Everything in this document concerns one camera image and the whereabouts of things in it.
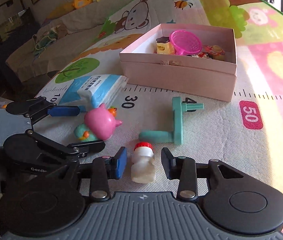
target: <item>blue and white package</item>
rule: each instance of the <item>blue and white package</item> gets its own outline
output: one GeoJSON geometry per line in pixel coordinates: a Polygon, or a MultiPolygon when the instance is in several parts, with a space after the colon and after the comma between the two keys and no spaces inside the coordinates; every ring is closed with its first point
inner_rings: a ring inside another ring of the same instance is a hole
{"type": "Polygon", "coordinates": [[[74,79],[59,102],[60,106],[78,106],[87,112],[105,103],[106,107],[114,101],[128,78],[119,75],[92,75],[74,79]]]}

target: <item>pink plastic basket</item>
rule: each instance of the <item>pink plastic basket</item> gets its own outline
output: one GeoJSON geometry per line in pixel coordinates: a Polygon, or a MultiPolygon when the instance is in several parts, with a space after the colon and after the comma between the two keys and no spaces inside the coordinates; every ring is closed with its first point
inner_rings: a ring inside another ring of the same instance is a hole
{"type": "Polygon", "coordinates": [[[193,33],[184,30],[176,30],[169,36],[174,45],[176,55],[193,55],[202,50],[200,39],[193,33]]]}

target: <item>teal toy crank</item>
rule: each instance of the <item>teal toy crank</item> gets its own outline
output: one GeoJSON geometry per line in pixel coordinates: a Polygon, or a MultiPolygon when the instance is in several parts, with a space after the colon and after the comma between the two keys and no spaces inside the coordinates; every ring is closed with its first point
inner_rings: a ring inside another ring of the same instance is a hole
{"type": "Polygon", "coordinates": [[[181,97],[172,98],[172,110],[174,119],[174,130],[167,131],[150,131],[145,130],[139,134],[139,140],[149,143],[168,143],[172,142],[176,145],[182,144],[182,113],[189,110],[204,109],[203,104],[187,104],[181,102],[181,97]]]}

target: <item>pink rubber toy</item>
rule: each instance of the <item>pink rubber toy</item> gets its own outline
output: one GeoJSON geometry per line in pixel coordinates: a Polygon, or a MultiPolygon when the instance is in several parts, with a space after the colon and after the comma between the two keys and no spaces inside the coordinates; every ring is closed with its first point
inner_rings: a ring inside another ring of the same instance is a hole
{"type": "Polygon", "coordinates": [[[200,39],[193,33],[184,30],[176,30],[169,36],[176,55],[193,55],[202,50],[200,39]]]}
{"type": "Polygon", "coordinates": [[[106,141],[112,136],[115,128],[123,122],[116,120],[106,109],[105,104],[101,104],[98,108],[92,109],[85,114],[84,123],[97,138],[106,141]]]}

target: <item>bottle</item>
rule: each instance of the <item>bottle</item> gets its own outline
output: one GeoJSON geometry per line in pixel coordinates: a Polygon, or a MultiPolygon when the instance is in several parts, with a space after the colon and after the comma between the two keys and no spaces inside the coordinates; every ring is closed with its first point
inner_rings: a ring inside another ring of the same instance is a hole
{"type": "Polygon", "coordinates": [[[150,183],[156,179],[155,155],[150,143],[137,143],[131,157],[131,180],[137,183],[150,183]]]}

